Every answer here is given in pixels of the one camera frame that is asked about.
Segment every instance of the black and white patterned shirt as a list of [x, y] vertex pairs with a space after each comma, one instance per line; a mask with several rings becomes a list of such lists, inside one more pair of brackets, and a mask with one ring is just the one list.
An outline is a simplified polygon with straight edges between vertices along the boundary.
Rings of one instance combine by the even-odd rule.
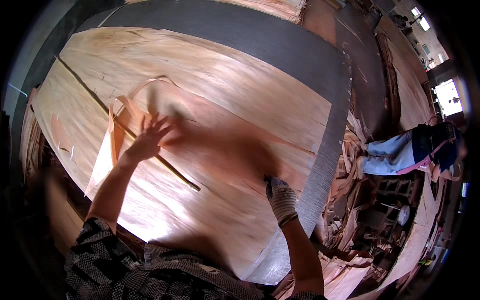
[[[155, 244], [145, 262], [97, 218], [88, 219], [65, 261], [68, 299], [274, 299], [196, 253]], [[289, 299], [324, 300], [313, 292]]]

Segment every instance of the worker's leg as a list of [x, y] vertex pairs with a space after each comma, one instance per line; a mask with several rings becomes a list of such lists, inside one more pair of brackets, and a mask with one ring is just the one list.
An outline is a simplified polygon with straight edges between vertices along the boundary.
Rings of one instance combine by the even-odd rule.
[[384, 156], [368, 156], [361, 163], [362, 171], [373, 175], [396, 175], [397, 171], [415, 165], [412, 141], [408, 142], [400, 153], [390, 159]]
[[375, 141], [367, 145], [370, 155], [396, 155], [405, 145], [412, 140], [412, 131], [409, 130], [386, 141]]

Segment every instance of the bracelet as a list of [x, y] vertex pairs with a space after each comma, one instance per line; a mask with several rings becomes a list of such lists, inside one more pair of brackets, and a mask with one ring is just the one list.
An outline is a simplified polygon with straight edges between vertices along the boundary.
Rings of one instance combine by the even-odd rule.
[[298, 214], [293, 214], [291, 216], [286, 217], [283, 221], [278, 223], [278, 227], [282, 228], [286, 223], [290, 222], [291, 220], [298, 219], [299, 215]]

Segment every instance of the dark shirt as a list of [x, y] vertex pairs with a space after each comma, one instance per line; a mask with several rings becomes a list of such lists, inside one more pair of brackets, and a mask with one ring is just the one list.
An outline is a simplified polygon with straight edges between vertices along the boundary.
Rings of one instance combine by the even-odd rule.
[[[435, 154], [433, 155], [433, 162], [440, 166], [440, 171], [443, 172], [453, 165], [458, 156], [459, 138], [461, 136], [460, 131], [454, 127], [456, 140], [446, 142]], [[418, 127], [415, 127], [412, 131], [412, 150], [415, 163], [421, 162], [425, 159], [429, 152], [422, 147], [421, 140], [422, 131]], [[431, 148], [430, 151], [436, 149], [443, 141], [449, 138], [446, 122], [437, 124], [431, 127]]]
[[[97, 218], [88, 219], [65, 259], [68, 299], [275, 299], [193, 252], [148, 243], [145, 261]], [[299, 292], [290, 300], [325, 300]]]

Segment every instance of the gloved hand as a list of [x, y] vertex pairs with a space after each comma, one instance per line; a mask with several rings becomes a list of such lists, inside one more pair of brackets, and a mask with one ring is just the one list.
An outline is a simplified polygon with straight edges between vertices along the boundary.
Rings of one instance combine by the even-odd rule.
[[282, 227], [288, 221], [298, 217], [295, 210], [297, 195], [288, 183], [278, 177], [265, 176], [264, 180], [267, 182], [267, 199], [272, 206], [278, 226]]

